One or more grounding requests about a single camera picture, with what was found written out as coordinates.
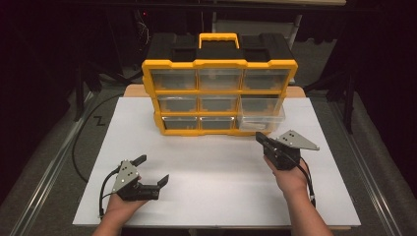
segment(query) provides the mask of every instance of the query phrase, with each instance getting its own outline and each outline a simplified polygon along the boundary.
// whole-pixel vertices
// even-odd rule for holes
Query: wrist
[[[118,235],[123,225],[119,223],[106,219],[104,216],[96,228],[94,235]]]
[[[283,192],[284,198],[288,202],[309,201],[307,189],[296,189],[292,191]]]

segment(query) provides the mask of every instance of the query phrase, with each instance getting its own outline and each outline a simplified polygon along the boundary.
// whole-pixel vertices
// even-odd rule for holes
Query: gray floor
[[[292,50],[299,63],[296,86],[308,85],[319,78],[332,47],[333,43],[315,45],[313,41],[296,42],[293,45]],[[103,91],[95,94],[90,100],[91,107],[123,90],[120,86],[104,85]],[[334,234],[417,235],[417,223],[414,220],[417,217],[416,200],[390,159],[360,97],[355,94],[353,135],[348,135],[340,125],[339,108],[342,104],[327,102],[323,91],[313,91],[308,95],[312,99],[332,154],[362,222],[360,227],[334,231]],[[74,96],[69,100],[74,103]],[[80,171],[87,178],[106,134],[115,103],[115,98],[110,99],[97,108],[78,139],[75,157]],[[33,221],[20,221],[45,171],[51,163],[56,163],[60,148],[77,125],[73,122],[75,112],[75,106],[72,106],[66,116],[43,139],[7,200],[1,205],[0,235],[11,234],[17,222],[21,222],[21,226],[25,226],[26,230],[15,232],[28,235],[92,233],[93,228],[72,225],[86,184],[73,167],[71,149],[62,159],[62,165],[58,165],[56,178],[49,178],[53,187],[44,190],[46,198],[40,198],[41,201],[35,203],[35,210],[29,210],[33,213]],[[94,116],[101,117],[100,123],[97,123],[98,118]],[[155,231],[152,235],[172,234]]]

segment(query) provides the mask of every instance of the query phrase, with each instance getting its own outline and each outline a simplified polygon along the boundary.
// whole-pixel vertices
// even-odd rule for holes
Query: human hand
[[[112,194],[107,210],[93,235],[118,235],[119,230],[132,215],[148,201],[123,201],[117,194]]]
[[[284,194],[284,198],[288,200],[299,194],[307,196],[307,180],[300,169],[277,170],[266,156],[264,156],[264,160],[272,170],[276,183]],[[307,165],[302,159],[300,160],[300,166],[308,173]]]

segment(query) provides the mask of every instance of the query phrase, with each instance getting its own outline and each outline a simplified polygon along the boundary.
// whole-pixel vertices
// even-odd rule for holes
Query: parts organizer drawer
[[[201,90],[237,90],[242,70],[238,69],[202,69],[199,70],[199,88]]]
[[[157,99],[162,112],[197,111],[196,95],[159,95]]]
[[[155,89],[196,89],[196,70],[150,71]]]
[[[235,111],[237,95],[200,95],[200,111]]]
[[[155,33],[142,65],[156,126],[178,136],[273,131],[297,67],[277,33]]]
[[[272,132],[285,120],[280,98],[241,98],[237,116],[243,132]]]
[[[200,117],[203,130],[230,130],[234,127],[234,117],[208,116]]]
[[[162,120],[167,130],[196,130],[198,127],[197,117],[170,116]]]
[[[243,90],[283,89],[289,70],[246,70]]]

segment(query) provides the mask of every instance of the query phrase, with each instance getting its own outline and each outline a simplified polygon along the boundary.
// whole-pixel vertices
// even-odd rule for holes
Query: dark background
[[[413,1],[358,1],[360,7],[376,4],[381,8],[377,15],[303,16],[296,40],[338,39],[323,76],[354,65],[356,90],[417,196],[417,28],[412,26],[417,9]],[[147,49],[135,28],[134,14],[127,9],[63,8],[25,0],[2,2],[0,9],[3,202],[39,142],[69,108],[67,98],[74,90],[77,68],[93,61],[121,74],[122,67],[140,66]],[[204,14],[202,29],[200,12],[151,10],[142,16],[150,35],[210,31],[209,14]],[[291,17],[265,14],[249,20]],[[85,73],[83,79],[97,83],[97,74]]]

